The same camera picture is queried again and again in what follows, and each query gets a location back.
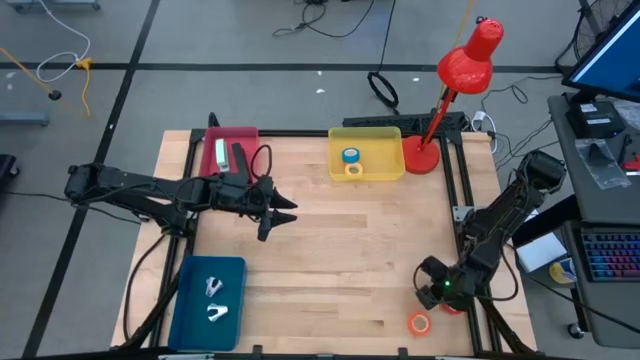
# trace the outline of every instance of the blue screen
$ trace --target blue screen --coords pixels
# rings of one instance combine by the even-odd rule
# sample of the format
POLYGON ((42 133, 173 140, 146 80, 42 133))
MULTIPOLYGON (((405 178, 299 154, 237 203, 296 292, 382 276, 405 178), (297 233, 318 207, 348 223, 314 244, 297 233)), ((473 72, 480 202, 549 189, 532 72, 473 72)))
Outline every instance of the blue screen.
POLYGON ((640 98, 639 18, 638 8, 631 11, 570 80, 640 98))

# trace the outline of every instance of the lamp base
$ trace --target lamp base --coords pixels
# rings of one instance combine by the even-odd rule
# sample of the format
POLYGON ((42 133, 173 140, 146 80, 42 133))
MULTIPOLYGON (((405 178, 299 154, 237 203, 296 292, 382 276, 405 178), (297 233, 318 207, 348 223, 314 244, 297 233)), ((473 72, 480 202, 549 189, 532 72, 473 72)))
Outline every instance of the lamp base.
POLYGON ((433 142, 420 147, 422 136, 410 136, 402 141, 404 165, 412 174, 426 174, 436 168, 440 161, 440 151, 433 142))

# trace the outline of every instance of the yellow wire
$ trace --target yellow wire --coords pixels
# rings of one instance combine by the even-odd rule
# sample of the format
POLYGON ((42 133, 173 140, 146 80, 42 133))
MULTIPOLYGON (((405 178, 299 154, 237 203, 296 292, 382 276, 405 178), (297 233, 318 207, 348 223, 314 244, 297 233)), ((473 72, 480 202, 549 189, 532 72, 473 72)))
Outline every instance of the yellow wire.
POLYGON ((91 111, 89 110, 89 104, 87 104, 87 89, 89 89, 89 81, 91 81, 91 71, 89 68, 87 70, 87 82, 84 84, 84 89, 82 89, 82 103, 84 104, 85 110, 87 110, 87 118, 91 117, 91 111))
POLYGON ((11 60, 14 64, 18 65, 18 67, 20 69, 22 69, 22 71, 24 71, 27 75, 29 75, 31 80, 35 81, 38 85, 40 85, 40 87, 42 87, 47 93, 49 93, 49 94, 53 93, 53 89, 52 88, 50 88, 49 86, 47 86, 47 84, 43 83, 42 81, 40 81, 40 79, 35 77, 31 73, 31 71, 29 71, 29 69, 24 67, 24 65, 22 65, 22 63, 20 63, 20 61, 18 61, 16 58, 14 58, 7 50, 5 50, 4 48, 0 48, 0 52, 2 52, 4 54, 4 56, 8 57, 9 60, 11 60))
MULTIPOLYGON (((43 88, 47 92, 47 94, 53 93, 54 90, 52 88, 50 88, 47 84, 40 81, 40 79, 38 79, 35 75, 33 75, 33 73, 29 71, 29 69, 24 67, 24 65, 22 65, 22 63, 18 61, 18 59, 16 59, 15 57, 13 57, 13 55, 11 55, 11 53, 9 53, 6 49, 0 48, 0 52, 2 52, 4 56, 9 58, 11 62, 16 64, 22 71, 24 71, 24 73, 27 74, 31 78, 31 80, 33 80, 36 84, 40 85, 40 87, 43 88)), ((75 113, 76 115, 80 115, 80 117, 84 117, 84 114, 82 114, 81 112, 78 112, 73 106, 67 103, 63 98, 60 98, 59 100, 61 100, 60 102, 62 103, 62 107, 64 107, 67 111, 71 113, 75 113)))
MULTIPOLYGON (((475 3, 475 0, 469 0, 469 2, 467 3, 467 10, 465 11, 464 16, 462 17, 462 22, 458 26, 458 33, 456 34, 456 40, 453 42, 453 46, 451 47, 451 49, 455 49, 455 47, 458 46, 458 41, 460 41, 460 36, 462 35, 462 31, 467 25, 467 21, 469 21, 469 15, 471 14, 471 9, 473 9, 474 3, 475 3)), ((440 108, 440 101, 442 100, 443 93, 444 93, 444 83, 441 82, 440 93, 438 94, 438 101, 436 102, 436 109, 440 108)))

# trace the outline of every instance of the tape roll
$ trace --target tape roll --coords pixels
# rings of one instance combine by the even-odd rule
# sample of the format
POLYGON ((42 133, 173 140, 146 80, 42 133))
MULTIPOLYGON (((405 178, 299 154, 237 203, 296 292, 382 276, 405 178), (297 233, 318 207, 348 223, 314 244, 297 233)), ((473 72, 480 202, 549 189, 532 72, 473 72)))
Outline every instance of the tape roll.
POLYGON ((450 315, 460 315, 460 314, 464 314, 464 311, 458 311, 454 308, 452 308, 451 306, 447 305, 447 304, 440 304, 440 308, 446 312, 447 314, 450 315))
POLYGON ((360 163, 347 164, 347 166, 344 167, 344 173, 353 179, 361 178, 363 172, 364 169, 360 163))
POLYGON ((431 331, 431 319, 424 311, 417 311, 409 316, 409 332, 413 336, 427 336, 431 331))
POLYGON ((360 151, 356 148, 346 148, 342 150, 342 161, 345 164, 353 164, 360 161, 360 151))

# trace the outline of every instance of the colorful keyboard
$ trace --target colorful keyboard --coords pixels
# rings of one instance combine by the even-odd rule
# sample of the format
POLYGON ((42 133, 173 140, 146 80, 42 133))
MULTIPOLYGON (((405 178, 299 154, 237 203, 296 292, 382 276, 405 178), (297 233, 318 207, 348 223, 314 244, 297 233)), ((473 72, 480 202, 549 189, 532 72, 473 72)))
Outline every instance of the colorful keyboard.
POLYGON ((591 281, 640 281, 640 229, 581 234, 591 281))

